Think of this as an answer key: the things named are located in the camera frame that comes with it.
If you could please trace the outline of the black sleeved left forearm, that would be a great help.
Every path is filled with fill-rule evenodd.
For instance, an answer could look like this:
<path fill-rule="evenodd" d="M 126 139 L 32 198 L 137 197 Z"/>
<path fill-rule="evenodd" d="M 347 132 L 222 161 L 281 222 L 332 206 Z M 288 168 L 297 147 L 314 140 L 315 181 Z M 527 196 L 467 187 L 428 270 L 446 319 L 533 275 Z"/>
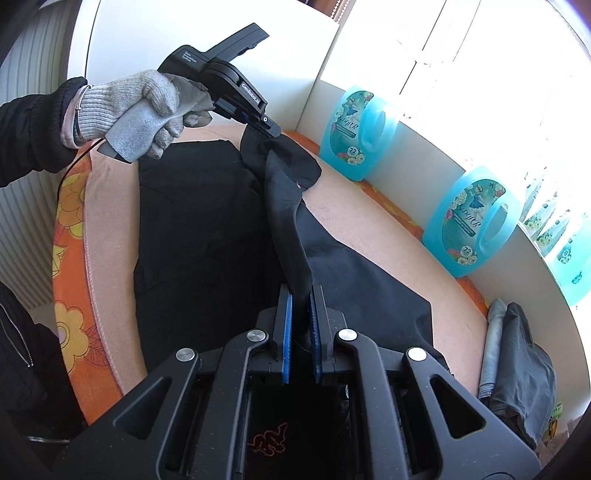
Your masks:
<path fill-rule="evenodd" d="M 62 143 L 67 108 L 87 81 L 76 77 L 51 94 L 32 94 L 1 106 L 1 185 L 33 171 L 56 173 L 68 166 L 78 150 Z"/>

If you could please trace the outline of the grey gloved left hand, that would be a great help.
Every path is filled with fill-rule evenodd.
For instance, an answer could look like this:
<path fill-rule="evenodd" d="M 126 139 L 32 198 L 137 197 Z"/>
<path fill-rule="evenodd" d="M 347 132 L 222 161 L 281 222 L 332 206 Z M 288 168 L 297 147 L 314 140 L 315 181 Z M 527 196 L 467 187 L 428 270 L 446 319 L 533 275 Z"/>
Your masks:
<path fill-rule="evenodd" d="M 200 83 L 155 70 L 80 87 L 61 127 L 68 148 L 102 139 L 99 151 L 125 163 L 159 159 L 186 127 L 211 122 L 213 101 Z"/>

